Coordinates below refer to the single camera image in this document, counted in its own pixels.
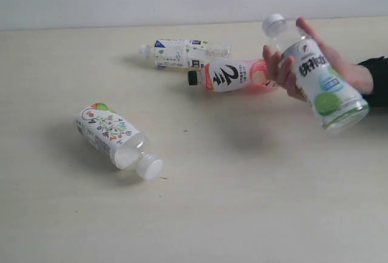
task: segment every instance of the bottle label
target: bottle label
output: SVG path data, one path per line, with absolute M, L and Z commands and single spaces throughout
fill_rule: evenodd
M 155 64 L 166 67 L 204 68 L 211 61 L 207 41 L 159 39 L 155 42 Z
M 102 102 L 80 112 L 76 123 L 79 132 L 89 143 L 109 156 L 114 164 L 117 149 L 139 133 L 132 124 Z
M 335 119 L 367 102 L 360 93 L 350 86 L 329 64 L 318 44 L 313 39 L 305 39 L 292 45 L 284 52 L 296 59 L 293 72 L 296 86 L 302 90 L 314 115 L 322 125 L 329 125 Z
M 206 87 L 215 92 L 228 92 L 254 84 L 258 87 L 276 87 L 266 77 L 264 60 L 234 61 L 220 59 L 205 66 Z

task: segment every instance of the table surface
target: table surface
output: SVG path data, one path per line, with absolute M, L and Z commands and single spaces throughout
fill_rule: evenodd
M 352 62 L 388 48 L 388 18 L 312 21 Z M 157 38 L 230 41 L 261 24 L 0 33 L 0 261 L 388 262 L 387 114 L 340 135 L 284 90 L 206 92 L 137 55 Z M 74 125 L 104 101 L 164 168 L 117 171 Z

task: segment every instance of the black sleeve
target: black sleeve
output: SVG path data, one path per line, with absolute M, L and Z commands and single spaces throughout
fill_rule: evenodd
M 373 58 L 361 62 L 373 77 L 373 92 L 364 95 L 371 107 L 388 107 L 388 58 Z

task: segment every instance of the human hand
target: human hand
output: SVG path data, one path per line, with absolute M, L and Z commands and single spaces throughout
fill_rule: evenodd
M 328 62 L 344 80 L 363 95 L 368 95 L 372 92 L 373 78 L 368 69 L 361 65 L 346 62 L 334 48 L 322 41 L 317 32 L 304 18 L 298 18 L 296 25 L 317 42 Z M 295 66 L 295 58 L 293 56 L 287 57 L 279 68 L 282 54 L 281 52 L 271 52 L 268 46 L 263 48 L 263 58 L 267 63 L 267 77 L 286 89 L 289 96 L 304 101 L 301 90 L 296 87 L 296 76 L 292 72 Z

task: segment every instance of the plastic bottle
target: plastic bottle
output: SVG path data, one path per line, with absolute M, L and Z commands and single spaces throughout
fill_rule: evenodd
M 99 151 L 110 157 L 119 169 L 129 168 L 143 179 L 154 178 L 162 160 L 146 152 L 148 139 L 132 124 L 102 102 L 79 113 L 79 132 Z
M 155 44 L 142 45 L 139 50 L 157 66 L 185 68 L 203 68 L 213 60 L 228 58 L 231 52 L 227 43 L 180 39 L 158 39 Z
M 301 89 L 324 129 L 338 131 L 360 121 L 368 103 L 329 64 L 318 44 L 295 23 L 275 14 L 263 22 L 271 47 L 283 53 L 283 60 L 295 57 L 292 69 Z
M 243 87 L 274 88 L 277 85 L 266 77 L 264 60 L 236 61 L 219 59 L 207 64 L 200 72 L 189 71 L 189 85 L 202 84 L 214 92 L 229 92 Z

